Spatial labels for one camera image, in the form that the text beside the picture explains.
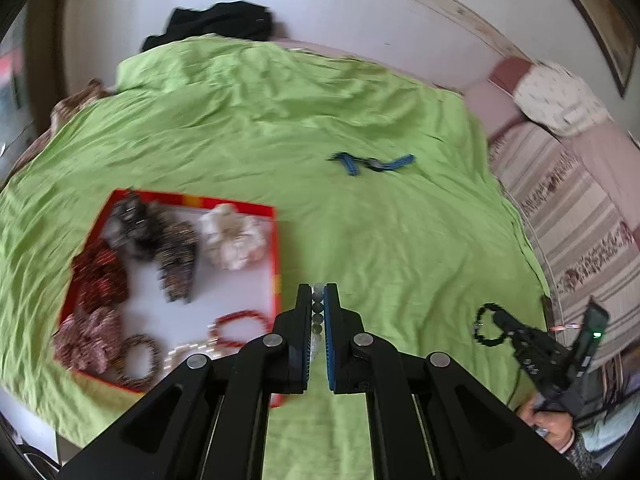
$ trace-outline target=hand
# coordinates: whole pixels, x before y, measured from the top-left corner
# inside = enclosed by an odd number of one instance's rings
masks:
[[[539,426],[548,430],[545,440],[560,451],[574,436],[574,420],[568,413],[535,412],[536,396],[537,394],[530,396],[516,413],[528,426]]]

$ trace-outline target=picture frame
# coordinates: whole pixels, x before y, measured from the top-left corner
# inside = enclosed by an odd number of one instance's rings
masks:
[[[572,0],[591,29],[624,97],[636,58],[636,39],[612,0]]]

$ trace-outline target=red beaded bracelet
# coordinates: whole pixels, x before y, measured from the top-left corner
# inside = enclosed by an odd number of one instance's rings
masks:
[[[242,348],[246,344],[246,341],[236,341],[234,339],[227,339],[225,337],[222,337],[220,335],[220,328],[222,328],[223,325],[231,323],[232,321],[245,317],[257,319],[258,321],[260,321],[265,333],[271,331],[271,322],[263,313],[258,312],[257,310],[239,310],[238,312],[233,312],[232,314],[221,316],[217,320],[215,320],[215,322],[209,325],[209,342],[214,346]]]

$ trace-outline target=metal screw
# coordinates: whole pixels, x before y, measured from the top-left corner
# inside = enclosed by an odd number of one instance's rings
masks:
[[[262,338],[262,342],[268,347],[280,346],[283,341],[282,336],[275,333],[267,334]]]
[[[429,361],[431,361],[431,364],[433,366],[437,366],[438,368],[446,368],[447,366],[449,366],[451,358],[444,352],[434,352],[433,354],[431,354]]]
[[[187,366],[192,370],[202,368],[205,364],[207,364],[207,356],[204,354],[195,354],[187,359]]]
[[[367,334],[366,332],[360,332],[353,336],[353,342],[358,346],[369,346],[373,343],[373,336],[371,334]]]

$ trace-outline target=white wall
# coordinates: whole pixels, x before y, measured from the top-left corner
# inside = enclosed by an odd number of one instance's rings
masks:
[[[160,34],[174,7],[235,0],[67,0],[65,71],[70,92],[93,78],[114,84],[119,62]],[[456,0],[247,0],[269,7],[292,40],[321,44],[454,88],[486,78],[519,51]]]
[[[532,59],[548,59],[580,75],[616,122],[640,139],[640,52],[624,100],[586,22],[571,0],[459,0]]]

